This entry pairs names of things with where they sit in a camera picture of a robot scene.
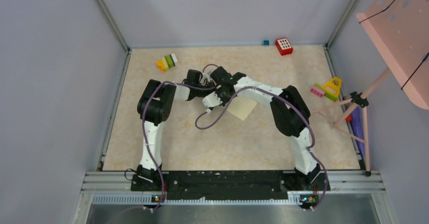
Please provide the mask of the cream yellow envelope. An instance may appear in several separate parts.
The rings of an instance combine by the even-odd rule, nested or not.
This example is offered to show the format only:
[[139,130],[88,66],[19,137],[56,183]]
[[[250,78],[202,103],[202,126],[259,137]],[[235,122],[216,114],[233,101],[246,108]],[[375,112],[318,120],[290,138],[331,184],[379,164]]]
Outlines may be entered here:
[[253,111],[256,105],[257,102],[254,100],[244,97],[235,97],[229,104],[227,111],[240,120],[244,121]]

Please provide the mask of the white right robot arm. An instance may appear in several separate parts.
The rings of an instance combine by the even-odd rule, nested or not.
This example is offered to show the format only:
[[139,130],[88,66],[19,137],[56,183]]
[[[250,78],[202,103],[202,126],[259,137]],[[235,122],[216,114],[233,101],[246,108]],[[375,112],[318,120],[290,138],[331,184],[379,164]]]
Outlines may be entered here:
[[311,113],[298,90],[291,85],[287,88],[272,87],[241,72],[232,75],[223,67],[211,72],[209,77],[216,89],[203,98],[206,107],[229,106],[235,97],[242,97],[271,108],[277,129],[292,139],[296,182],[304,190],[311,189],[317,183],[321,170],[311,152],[315,145],[309,123]]

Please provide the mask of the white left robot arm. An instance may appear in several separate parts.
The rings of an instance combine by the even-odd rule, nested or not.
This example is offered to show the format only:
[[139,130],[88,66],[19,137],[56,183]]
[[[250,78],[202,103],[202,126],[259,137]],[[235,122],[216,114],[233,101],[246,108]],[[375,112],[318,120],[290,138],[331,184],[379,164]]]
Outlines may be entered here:
[[157,190],[162,184],[161,141],[165,122],[170,116],[175,100],[190,101],[203,98],[212,92],[215,83],[208,75],[197,70],[188,70],[182,83],[161,83],[149,80],[137,105],[142,120],[143,152],[136,175],[150,190]]

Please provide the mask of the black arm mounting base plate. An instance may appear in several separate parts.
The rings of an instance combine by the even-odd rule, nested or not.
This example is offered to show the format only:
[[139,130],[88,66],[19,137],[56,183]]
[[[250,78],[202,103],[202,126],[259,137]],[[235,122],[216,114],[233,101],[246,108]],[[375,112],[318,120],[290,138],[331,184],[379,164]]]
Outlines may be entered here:
[[330,190],[323,172],[309,185],[295,171],[284,170],[169,171],[162,175],[161,185],[155,186],[134,174],[131,191],[164,191],[165,200],[253,201],[286,200],[293,191]]

